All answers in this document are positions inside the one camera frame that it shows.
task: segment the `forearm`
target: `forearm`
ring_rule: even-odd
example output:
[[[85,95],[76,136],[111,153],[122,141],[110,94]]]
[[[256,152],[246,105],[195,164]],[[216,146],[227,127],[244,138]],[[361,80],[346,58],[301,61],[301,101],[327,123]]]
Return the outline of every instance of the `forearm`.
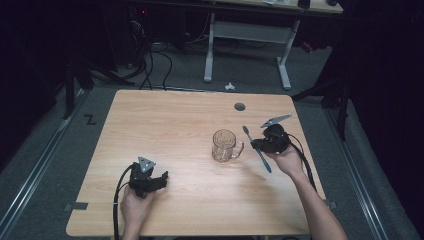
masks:
[[[320,239],[347,239],[339,221],[327,207],[305,174],[291,176],[306,214],[311,237]]]
[[[140,227],[137,225],[126,225],[122,240],[138,240],[140,237]]]

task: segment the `mug handle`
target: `mug handle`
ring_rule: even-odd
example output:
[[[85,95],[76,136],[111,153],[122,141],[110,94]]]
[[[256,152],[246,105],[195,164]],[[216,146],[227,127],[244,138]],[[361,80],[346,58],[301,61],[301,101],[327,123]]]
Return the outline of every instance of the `mug handle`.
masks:
[[[240,153],[243,151],[243,149],[244,149],[244,142],[240,140],[236,140],[236,145],[233,148],[233,153],[231,155],[231,158],[238,158],[238,156],[240,156]]]

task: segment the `white object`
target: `white object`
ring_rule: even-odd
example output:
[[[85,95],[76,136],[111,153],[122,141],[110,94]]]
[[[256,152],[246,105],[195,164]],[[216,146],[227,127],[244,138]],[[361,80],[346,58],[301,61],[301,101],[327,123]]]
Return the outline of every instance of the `white object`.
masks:
[[[225,86],[225,89],[227,89],[227,90],[234,90],[234,89],[236,89],[236,87],[234,87],[233,84],[231,84],[231,82],[229,82],[228,85]]]
[[[272,5],[272,4],[274,4],[275,2],[277,2],[277,0],[264,0],[264,1],[262,1],[262,2]]]

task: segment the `white desk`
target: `white desk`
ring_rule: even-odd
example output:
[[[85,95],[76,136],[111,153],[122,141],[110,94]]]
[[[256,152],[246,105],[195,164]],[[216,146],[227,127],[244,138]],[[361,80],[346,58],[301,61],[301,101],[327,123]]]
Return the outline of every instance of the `white desk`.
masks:
[[[233,4],[247,4],[258,7],[274,7],[274,8],[287,8],[299,11],[305,11],[297,6],[297,0],[291,0],[285,4],[283,1],[278,1],[272,6],[263,3],[262,0],[216,0],[216,2],[233,3]],[[311,0],[310,8],[306,11],[322,12],[322,13],[342,13],[343,9],[339,4],[332,7],[326,3],[326,0]],[[294,21],[292,27],[272,27],[264,25],[241,24],[227,21],[215,21],[215,14],[211,14],[210,30],[209,30],[209,46],[206,56],[205,66],[205,82],[212,81],[213,72],[213,44],[215,37],[233,38],[240,40],[261,41],[270,43],[285,44],[285,48],[281,57],[276,59],[277,66],[280,71],[281,81],[285,90],[291,89],[290,80],[287,74],[286,61],[289,56],[294,38],[296,37],[297,29],[300,20]]]

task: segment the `wire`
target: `wire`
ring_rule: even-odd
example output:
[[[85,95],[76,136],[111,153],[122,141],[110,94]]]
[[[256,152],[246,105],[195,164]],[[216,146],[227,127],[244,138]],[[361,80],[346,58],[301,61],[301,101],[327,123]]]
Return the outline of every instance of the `wire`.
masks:
[[[142,88],[143,88],[143,86],[144,86],[144,84],[146,83],[146,81],[148,81],[149,82],[149,85],[150,85],[150,90],[153,90],[153,88],[152,88],[152,83],[150,82],[150,79],[149,79],[149,76],[150,76],[150,74],[152,73],[152,71],[153,71],[153,56],[152,56],[152,51],[151,51],[152,49],[150,48],[149,49],[149,56],[150,56],[150,62],[151,62],[151,66],[150,66],[150,70],[149,70],[149,72],[146,72],[146,78],[144,78],[144,80],[143,80],[143,82],[141,83],[141,86],[138,88],[138,90],[141,90]]]
[[[122,179],[124,179],[125,175],[129,170],[134,167],[134,164],[130,165],[127,169],[125,169],[124,173],[122,173],[121,178],[119,179],[118,185],[116,186],[115,196],[113,198],[113,231],[115,235],[115,239],[119,239],[119,224],[118,224],[118,198],[119,191],[121,190]]]
[[[137,31],[140,31],[140,29],[143,28],[141,24],[135,20],[131,20],[131,23],[134,23],[137,26]]]
[[[204,39],[207,39],[207,37],[203,37],[203,36],[204,36],[204,34],[205,34],[206,28],[208,27],[208,23],[209,23],[209,18],[210,18],[210,16],[211,16],[211,14],[210,14],[210,13],[208,13],[208,16],[206,17],[205,26],[203,27],[203,30],[202,30],[202,32],[200,33],[200,35],[199,35],[197,38],[195,38],[194,40],[192,40],[192,41],[190,41],[190,42],[186,42],[186,44],[195,43],[195,42],[198,42],[198,41],[202,41],[202,40],[204,40]]]
[[[193,47],[192,45],[195,45],[195,44],[199,45],[198,43],[201,43],[201,42],[203,42],[203,41],[205,41],[207,39],[208,38],[199,39],[197,41],[193,41],[193,42],[191,42],[189,44],[186,44],[185,46],[188,47],[188,48],[190,48],[190,49],[194,49],[194,50],[203,50],[203,49],[205,49],[205,48],[208,47],[208,45],[209,45],[208,43],[202,44],[201,47]]]
[[[216,47],[214,47],[213,49],[216,51],[216,52],[219,52],[219,53],[232,53],[232,52],[234,52],[234,51],[236,51],[238,48],[239,48],[239,46],[240,46],[240,41],[238,41],[238,40],[235,40],[235,39],[220,39],[221,41],[216,41],[217,43],[229,43],[229,42],[235,42],[235,46],[233,47],[233,49],[231,49],[231,50],[229,50],[229,51],[221,51],[221,50],[218,50]]]
[[[119,191],[121,191],[121,189],[123,188],[123,187],[125,187],[126,185],[128,185],[130,182],[126,182],[126,183],[124,183],[124,184],[122,184],[122,186],[119,188]]]
[[[255,46],[254,44],[251,44],[251,42],[252,41],[240,41],[240,45],[243,47],[257,48],[257,49],[267,48],[267,47],[272,47],[274,45],[277,45],[276,43],[271,43],[271,42],[257,42],[257,43],[261,43],[262,45]]]
[[[305,152],[303,151],[303,146],[302,146],[302,144],[300,143],[299,139],[297,139],[297,137],[295,137],[295,136],[293,136],[293,135],[291,135],[291,134],[287,134],[287,135],[288,135],[288,136],[290,136],[290,137],[292,137],[292,138],[294,138],[294,139],[296,139],[296,141],[299,143],[300,148],[302,149],[302,153],[303,153],[303,154],[305,154]]]
[[[122,79],[122,80],[127,80],[127,79],[130,79],[130,78],[133,78],[133,77],[137,76],[138,74],[142,73],[145,69],[146,69],[146,64],[145,64],[145,61],[143,59],[143,60],[141,60],[141,63],[139,64],[138,68],[134,72],[132,72],[132,73],[130,73],[128,75],[119,77],[119,78]],[[93,71],[91,71],[91,76],[93,78],[95,78],[95,79],[98,79],[98,80],[104,81],[104,82],[111,81],[110,78],[108,78],[108,77],[102,77],[102,76],[98,75],[97,73],[95,73]]]
[[[290,141],[290,145],[291,145],[291,146],[293,146],[293,147],[296,149],[297,153],[299,154],[300,158],[302,159],[303,164],[305,164],[306,173],[308,174],[309,182],[311,183],[311,185],[312,185],[312,187],[315,189],[315,191],[317,191],[317,187],[316,187],[316,185],[315,185],[315,181],[314,181],[314,176],[312,175],[312,169],[311,169],[311,166],[309,165],[308,160],[307,160],[307,159],[306,159],[306,157],[305,157],[305,154],[304,154],[304,151],[303,151],[302,144],[300,143],[299,139],[297,139],[295,136],[293,136],[293,135],[291,135],[291,134],[287,134],[287,135],[288,135],[288,136],[290,136],[290,137],[293,137],[293,138],[294,138],[294,139],[296,139],[296,140],[297,140],[297,142],[299,143],[300,148],[301,148],[302,150],[300,150],[300,149],[299,149],[299,148],[298,148],[295,144],[293,144],[293,143]]]
[[[168,70],[168,72],[166,73],[165,78],[162,80],[163,90],[167,91],[167,90],[166,90],[166,86],[165,86],[165,81],[166,81],[166,78],[169,76],[169,73],[170,73],[170,72],[171,72],[171,70],[172,70],[172,59],[171,59],[168,55],[166,55],[166,54],[164,54],[164,53],[161,53],[161,52],[155,52],[155,53],[156,53],[156,54],[160,54],[160,55],[162,55],[162,56],[164,56],[164,57],[168,58],[168,60],[169,60],[169,64],[170,64],[170,66],[169,66],[169,70]]]

